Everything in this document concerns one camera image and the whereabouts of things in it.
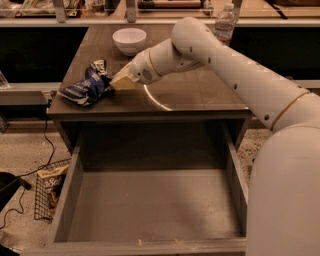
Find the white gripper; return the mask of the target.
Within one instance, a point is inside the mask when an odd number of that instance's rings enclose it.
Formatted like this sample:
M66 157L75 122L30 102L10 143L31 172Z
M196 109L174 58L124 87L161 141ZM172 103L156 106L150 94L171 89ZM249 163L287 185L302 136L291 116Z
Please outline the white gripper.
M160 61L159 51L146 49L138 53L131 62L127 63L119 72L113 76L110 82L114 90L132 90L136 84L128 77L124 76L130 71L142 84L152 84L162 78L158 63Z

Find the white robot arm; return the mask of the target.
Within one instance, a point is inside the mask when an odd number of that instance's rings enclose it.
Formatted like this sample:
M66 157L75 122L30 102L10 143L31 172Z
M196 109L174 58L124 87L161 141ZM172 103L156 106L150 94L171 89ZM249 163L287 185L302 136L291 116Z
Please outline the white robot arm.
M221 43L186 17L170 37L112 79L116 89L151 84L203 64L273 134L250 177L246 256L320 256L320 97Z

